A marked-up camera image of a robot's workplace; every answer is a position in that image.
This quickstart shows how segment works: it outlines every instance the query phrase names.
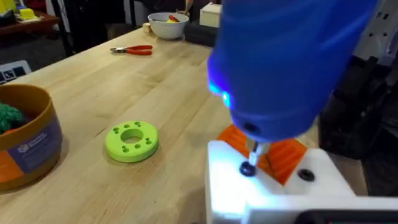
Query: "wooden workbench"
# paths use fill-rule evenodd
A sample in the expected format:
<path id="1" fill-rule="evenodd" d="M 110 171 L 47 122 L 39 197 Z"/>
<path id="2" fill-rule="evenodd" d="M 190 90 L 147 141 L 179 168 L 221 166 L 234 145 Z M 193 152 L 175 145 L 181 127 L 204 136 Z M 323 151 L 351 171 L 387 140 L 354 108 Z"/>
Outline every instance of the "wooden workbench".
<path id="1" fill-rule="evenodd" d="M 152 44 L 153 55 L 109 51 L 140 44 Z M 231 123 L 207 89 L 210 51 L 137 30 L 14 81 L 50 92 L 63 151 L 44 179 L 0 195 L 0 223 L 204 223 L 206 145 Z M 114 162 L 105 135 L 132 119 L 153 124 L 160 147 L 142 162 Z M 313 147 L 315 136 L 300 140 Z"/>

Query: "blue light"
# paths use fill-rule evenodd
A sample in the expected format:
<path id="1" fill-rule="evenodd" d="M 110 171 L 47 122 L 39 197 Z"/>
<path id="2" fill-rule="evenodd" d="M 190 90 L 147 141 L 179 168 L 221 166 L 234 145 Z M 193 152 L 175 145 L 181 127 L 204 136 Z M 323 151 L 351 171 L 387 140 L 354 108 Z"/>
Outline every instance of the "blue light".
<path id="1" fill-rule="evenodd" d="M 231 106 L 229 94 L 227 92 L 223 92 L 223 102 L 227 108 Z"/>
<path id="2" fill-rule="evenodd" d="M 218 86 L 214 85 L 211 82 L 208 83 L 208 88 L 209 88 L 210 92 L 214 95 L 219 96 L 221 94 L 221 90 L 218 88 Z"/>

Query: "green ring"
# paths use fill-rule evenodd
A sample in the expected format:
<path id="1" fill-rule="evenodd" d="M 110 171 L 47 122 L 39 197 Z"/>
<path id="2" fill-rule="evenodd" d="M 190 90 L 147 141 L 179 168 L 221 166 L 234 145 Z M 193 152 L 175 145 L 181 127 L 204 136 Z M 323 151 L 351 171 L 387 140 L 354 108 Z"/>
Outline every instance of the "green ring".
<path id="1" fill-rule="evenodd" d="M 126 143 L 136 137 L 138 142 Z M 159 144 L 156 128 L 144 121 L 126 121 L 111 130 L 105 138 L 106 151 L 119 162 L 139 162 L 155 153 Z"/>

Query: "orange label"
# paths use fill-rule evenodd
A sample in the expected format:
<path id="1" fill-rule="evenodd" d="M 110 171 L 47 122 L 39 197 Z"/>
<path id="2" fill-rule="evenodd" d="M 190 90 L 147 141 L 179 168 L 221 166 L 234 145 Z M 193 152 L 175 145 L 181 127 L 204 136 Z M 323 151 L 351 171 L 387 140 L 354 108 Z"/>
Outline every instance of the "orange label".
<path id="1" fill-rule="evenodd" d="M 0 151 L 0 183 L 14 180 L 23 175 L 23 171 L 21 171 L 8 152 Z"/>

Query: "blue machine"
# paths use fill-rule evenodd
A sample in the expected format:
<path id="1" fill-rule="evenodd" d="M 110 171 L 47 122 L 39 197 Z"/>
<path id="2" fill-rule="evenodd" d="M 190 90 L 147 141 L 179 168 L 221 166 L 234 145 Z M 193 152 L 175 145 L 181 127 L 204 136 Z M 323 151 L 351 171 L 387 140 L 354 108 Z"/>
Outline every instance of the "blue machine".
<path id="1" fill-rule="evenodd" d="M 324 107 L 376 0 L 225 0 L 209 89 L 259 142 L 305 132 Z"/>

